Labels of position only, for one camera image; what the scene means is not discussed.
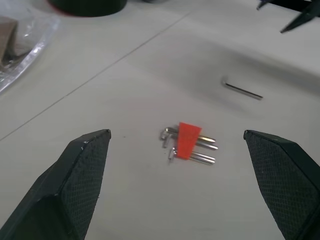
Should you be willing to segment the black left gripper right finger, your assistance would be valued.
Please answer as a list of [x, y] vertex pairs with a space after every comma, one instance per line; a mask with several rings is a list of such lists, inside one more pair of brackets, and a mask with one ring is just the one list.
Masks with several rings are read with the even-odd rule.
[[260, 193], [285, 240], [320, 240], [320, 166], [295, 142], [243, 134]]

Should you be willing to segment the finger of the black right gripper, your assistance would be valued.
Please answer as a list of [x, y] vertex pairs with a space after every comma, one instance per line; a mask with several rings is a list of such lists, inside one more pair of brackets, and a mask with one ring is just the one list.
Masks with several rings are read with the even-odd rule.
[[260, 0], [259, 4], [257, 5], [256, 9], [259, 11], [262, 7], [268, 4], [270, 0]]
[[296, 18], [294, 18], [280, 33], [292, 31], [320, 15], [320, 1], [312, 1]]

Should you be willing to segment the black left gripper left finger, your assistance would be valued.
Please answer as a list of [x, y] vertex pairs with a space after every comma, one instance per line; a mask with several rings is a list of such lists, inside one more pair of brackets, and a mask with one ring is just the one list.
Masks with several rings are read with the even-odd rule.
[[85, 240], [111, 138], [101, 129], [72, 140], [0, 228], [0, 240]]

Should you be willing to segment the single hex key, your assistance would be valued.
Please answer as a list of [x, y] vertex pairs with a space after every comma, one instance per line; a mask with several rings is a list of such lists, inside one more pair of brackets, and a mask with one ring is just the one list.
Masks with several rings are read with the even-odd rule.
[[264, 98], [264, 97], [261, 96], [261, 95], [255, 94], [255, 93], [253, 93], [253, 92], [250, 92], [250, 91], [248, 91], [248, 90], [242, 89], [242, 88], [240, 88], [240, 87], [237, 87], [237, 86], [235, 86], [235, 85], [232, 85], [232, 84], [228, 83], [228, 77], [227, 77], [227, 76], [223, 76], [223, 77], [221, 78], [221, 84], [222, 84], [225, 88], [227, 88], [227, 89], [229, 89], [229, 90], [235, 91], [235, 92], [237, 92], [237, 93], [240, 93], [240, 94], [242, 94], [242, 95], [248, 96], [248, 97], [250, 97], [250, 98], [253, 98], [253, 99], [256, 99], [256, 100], [259, 100], [259, 101], [261, 101], [261, 100]]

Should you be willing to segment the red plastic hex key holder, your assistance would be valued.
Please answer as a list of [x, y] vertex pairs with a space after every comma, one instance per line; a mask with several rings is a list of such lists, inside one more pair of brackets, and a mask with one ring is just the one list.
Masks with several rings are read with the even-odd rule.
[[179, 123], [176, 153], [178, 158], [183, 160], [189, 159], [201, 131], [201, 127], [184, 122]]

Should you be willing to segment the clear plastic bag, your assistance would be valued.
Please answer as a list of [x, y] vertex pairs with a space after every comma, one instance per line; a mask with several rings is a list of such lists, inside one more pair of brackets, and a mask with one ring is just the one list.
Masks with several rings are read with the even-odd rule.
[[53, 14], [21, 0], [0, 0], [0, 94], [36, 60], [58, 26]]

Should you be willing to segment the black round object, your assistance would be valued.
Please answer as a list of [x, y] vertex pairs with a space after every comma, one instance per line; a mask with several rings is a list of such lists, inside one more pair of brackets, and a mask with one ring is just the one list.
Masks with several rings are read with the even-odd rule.
[[77, 17], [103, 17], [120, 12], [128, 0], [47, 0], [54, 8]]

